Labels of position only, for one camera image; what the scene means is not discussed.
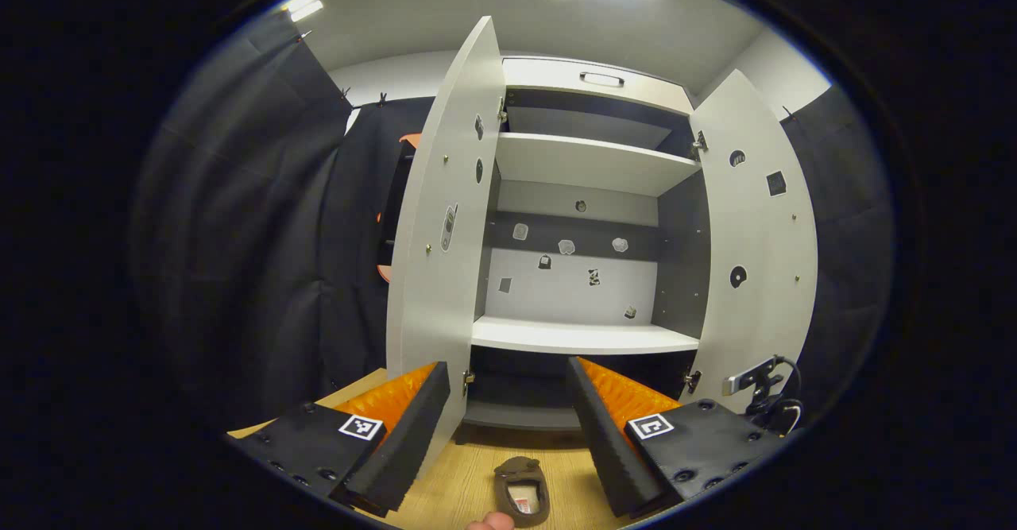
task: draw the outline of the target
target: ceiling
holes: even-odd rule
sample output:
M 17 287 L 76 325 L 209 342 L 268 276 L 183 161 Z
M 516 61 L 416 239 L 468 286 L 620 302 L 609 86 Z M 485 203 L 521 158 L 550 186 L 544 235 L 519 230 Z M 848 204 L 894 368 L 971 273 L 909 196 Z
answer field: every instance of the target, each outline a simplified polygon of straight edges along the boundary
M 490 15 L 503 52 L 629 67 L 694 95 L 745 49 L 759 20 L 722 0 L 321 0 L 299 20 L 331 71 L 366 60 L 459 49 Z

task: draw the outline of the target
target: wooden floor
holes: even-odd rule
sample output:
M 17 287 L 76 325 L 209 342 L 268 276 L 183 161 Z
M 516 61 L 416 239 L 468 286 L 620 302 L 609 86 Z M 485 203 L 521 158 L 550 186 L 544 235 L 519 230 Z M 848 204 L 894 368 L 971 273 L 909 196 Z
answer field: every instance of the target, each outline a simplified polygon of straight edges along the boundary
M 581 435 L 478 428 L 466 445 L 450 443 L 384 522 L 406 530 L 460 530 L 495 509 L 494 467 L 516 456 L 540 461 L 551 514 L 536 529 L 614 530 L 615 518 Z

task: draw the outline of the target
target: orange object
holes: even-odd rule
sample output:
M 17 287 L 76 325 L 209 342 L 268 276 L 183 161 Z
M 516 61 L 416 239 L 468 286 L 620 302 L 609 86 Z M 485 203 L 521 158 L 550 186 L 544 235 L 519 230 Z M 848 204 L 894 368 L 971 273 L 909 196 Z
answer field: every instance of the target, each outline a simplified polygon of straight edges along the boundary
M 658 393 L 643 384 L 636 382 L 607 367 L 597 365 L 592 361 L 578 357 L 586 375 L 590 377 L 597 395 L 604 402 L 607 413 L 618 427 L 625 443 L 636 450 L 629 435 L 625 435 L 625 423 L 633 419 L 663 413 L 681 407 L 677 401 Z
M 424 365 L 423 367 L 410 371 L 404 375 L 396 377 L 391 381 L 385 381 L 369 392 L 353 397 L 353 399 L 334 407 L 337 411 L 360 415 L 368 419 L 379 419 L 384 422 L 385 435 L 378 444 L 377 449 L 384 445 L 385 438 L 392 434 L 392 430 L 399 424 L 400 418 L 410 406 L 410 402 L 417 396 L 420 387 L 427 380 L 437 363 Z
M 413 149 L 420 149 L 420 146 L 419 146 L 420 145 L 420 132 L 415 132 L 415 134 L 412 134 L 412 135 L 403 135 L 403 136 L 400 136 L 399 142 L 403 142 L 403 141 L 410 141 L 410 143 L 413 145 Z

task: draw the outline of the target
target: cabinet handle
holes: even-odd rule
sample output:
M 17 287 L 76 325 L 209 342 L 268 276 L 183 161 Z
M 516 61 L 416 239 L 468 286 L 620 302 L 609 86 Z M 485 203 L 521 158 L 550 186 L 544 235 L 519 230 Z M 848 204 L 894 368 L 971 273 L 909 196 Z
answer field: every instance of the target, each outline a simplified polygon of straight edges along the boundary
M 624 78 L 615 77 L 614 74 L 593 73 L 593 71 L 581 71 L 580 74 L 579 74 L 580 80 L 581 81 L 586 81 L 587 80 L 586 76 L 588 74 L 599 74 L 600 77 L 617 78 L 617 80 L 618 80 L 618 87 L 624 87 L 624 85 L 625 85 Z M 603 85 L 604 83 L 594 83 L 594 84 L 595 85 Z

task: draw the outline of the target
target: white shelf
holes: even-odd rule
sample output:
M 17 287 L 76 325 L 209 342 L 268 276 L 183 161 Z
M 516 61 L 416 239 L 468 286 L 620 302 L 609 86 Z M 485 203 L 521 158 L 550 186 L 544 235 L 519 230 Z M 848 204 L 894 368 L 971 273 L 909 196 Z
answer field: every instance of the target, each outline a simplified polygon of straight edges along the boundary
M 699 348 L 699 340 L 657 325 L 575 325 L 480 316 L 474 346 L 586 355 L 668 353 Z
M 700 164 L 623 143 L 501 132 L 495 153 L 503 181 L 563 183 L 657 197 Z

